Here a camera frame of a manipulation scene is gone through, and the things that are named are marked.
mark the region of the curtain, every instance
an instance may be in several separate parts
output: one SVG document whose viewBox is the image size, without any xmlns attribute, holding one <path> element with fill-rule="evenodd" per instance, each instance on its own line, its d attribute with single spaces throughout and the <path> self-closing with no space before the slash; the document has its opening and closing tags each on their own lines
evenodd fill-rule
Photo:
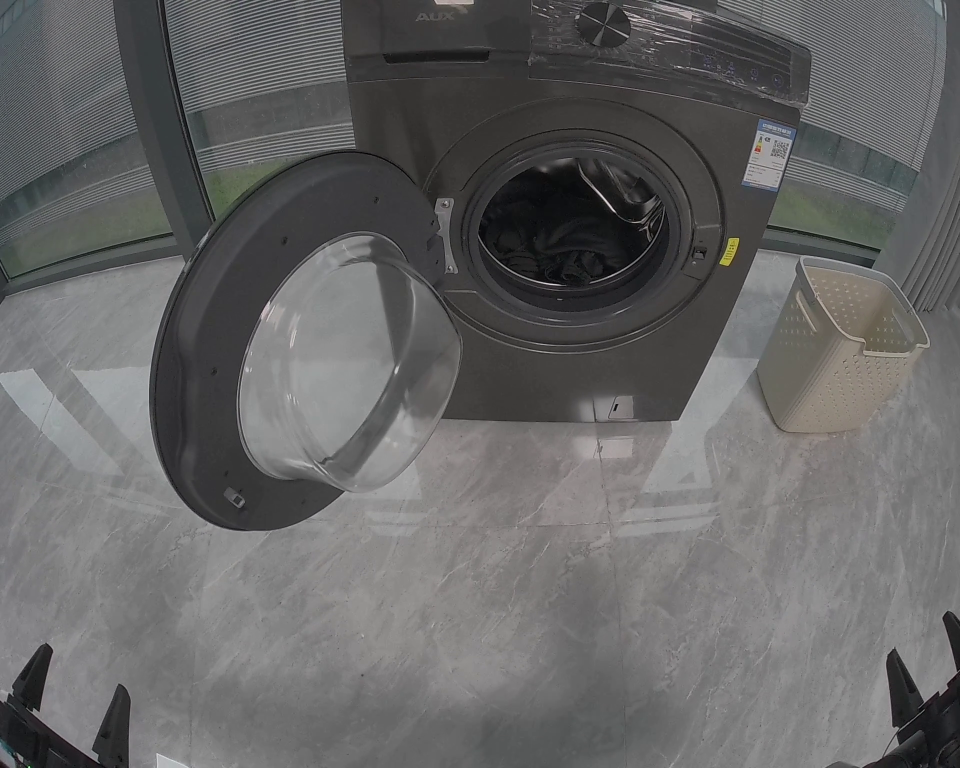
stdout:
<svg viewBox="0 0 960 768">
<path fill-rule="evenodd" d="M 921 172 L 875 264 L 918 311 L 960 305 L 960 0 L 946 5 L 940 108 Z"/>
</svg>

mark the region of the gray washing machine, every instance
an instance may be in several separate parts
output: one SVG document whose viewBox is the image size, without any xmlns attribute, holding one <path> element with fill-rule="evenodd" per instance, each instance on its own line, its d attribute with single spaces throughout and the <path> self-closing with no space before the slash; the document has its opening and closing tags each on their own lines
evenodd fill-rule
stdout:
<svg viewBox="0 0 960 768">
<path fill-rule="evenodd" d="M 343 11 L 356 148 L 402 168 L 442 223 L 437 287 L 464 338 L 446 415 L 678 419 L 770 217 L 780 176 L 748 166 L 761 138 L 785 165 L 808 52 L 649 2 Z M 584 264 L 603 228 L 629 257 Z"/>
<path fill-rule="evenodd" d="M 355 152 L 221 217 L 157 337 L 174 488 L 273 529 L 397 477 L 441 416 L 674 420 L 777 197 L 801 46 L 628 0 L 345 0 Z"/>
</svg>

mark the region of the beige laundry basket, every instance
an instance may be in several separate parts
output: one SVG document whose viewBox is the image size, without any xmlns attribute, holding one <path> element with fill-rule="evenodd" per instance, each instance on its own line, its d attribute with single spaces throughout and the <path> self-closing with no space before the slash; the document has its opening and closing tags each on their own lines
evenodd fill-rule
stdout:
<svg viewBox="0 0 960 768">
<path fill-rule="evenodd" d="M 756 373 L 780 429 L 840 432 L 865 424 L 929 346 L 890 277 L 802 256 Z"/>
</svg>

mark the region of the aux logo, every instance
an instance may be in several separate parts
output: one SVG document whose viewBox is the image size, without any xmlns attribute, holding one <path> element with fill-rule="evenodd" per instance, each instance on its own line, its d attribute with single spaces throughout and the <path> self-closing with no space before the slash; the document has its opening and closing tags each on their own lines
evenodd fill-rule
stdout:
<svg viewBox="0 0 960 768">
<path fill-rule="evenodd" d="M 453 21 L 453 11 L 439 11 L 434 13 L 420 13 L 418 21 Z"/>
</svg>

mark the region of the tile floor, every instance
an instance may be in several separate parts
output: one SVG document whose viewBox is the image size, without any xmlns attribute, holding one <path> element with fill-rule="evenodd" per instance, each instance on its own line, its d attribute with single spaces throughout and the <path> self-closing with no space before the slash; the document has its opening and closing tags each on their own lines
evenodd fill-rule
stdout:
<svg viewBox="0 0 960 768">
<path fill-rule="evenodd" d="M 951 673 L 960 317 L 865 428 L 786 435 L 753 371 L 794 260 L 763 253 L 680 421 L 442 422 L 390 487 L 238 534 L 150 436 L 179 268 L 0 305 L 0 684 L 50 642 L 80 746 L 122 682 L 134 768 L 823 768 L 892 735 L 891 647 Z"/>
</svg>

